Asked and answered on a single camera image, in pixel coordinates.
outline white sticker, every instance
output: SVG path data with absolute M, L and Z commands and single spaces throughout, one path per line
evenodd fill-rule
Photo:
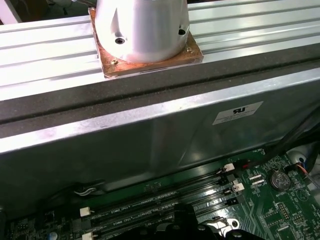
M 263 101 L 260 101 L 250 105 L 239 106 L 230 110 L 221 111 L 216 116 L 212 125 L 221 124 L 221 123 L 225 123 L 225 122 L 229 122 L 232 120 L 253 115 L 258 110 L 258 108 L 261 106 L 262 103 Z

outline silver metal cover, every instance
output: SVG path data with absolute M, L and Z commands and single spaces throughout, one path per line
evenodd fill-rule
M 320 43 L 319 0 L 224 0 L 188 9 L 203 64 Z M 106 81 L 89 17 L 1 26 L 0 79 L 0 101 Z
M 101 45 L 114 57 L 161 62 L 186 45 L 187 0 L 98 0 L 95 28 Z

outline copper base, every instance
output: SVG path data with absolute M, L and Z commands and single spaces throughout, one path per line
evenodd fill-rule
M 100 44 L 96 32 L 95 18 L 96 9 L 89 8 L 89 15 L 93 30 L 93 36 L 97 47 L 98 56 L 102 65 L 102 71 L 105 78 L 112 78 L 133 73 L 141 73 L 151 70 L 163 69 L 173 66 L 200 63 L 204 58 L 200 48 L 198 47 L 194 37 L 189 33 L 186 47 L 178 55 L 161 62 L 156 63 L 131 63 L 118 59 L 109 54 Z

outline computer motherboard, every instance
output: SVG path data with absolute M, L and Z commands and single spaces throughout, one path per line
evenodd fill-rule
M 217 176 L 238 159 L 259 160 L 262 149 L 208 163 L 153 181 L 84 200 L 81 205 L 8 222 L 7 240 L 108 240 L 138 226 L 173 219 L 177 203 L 191 204 L 198 222 L 232 220 L 266 240 L 319 240 L 320 206 L 287 156 L 247 169 L 241 175 Z

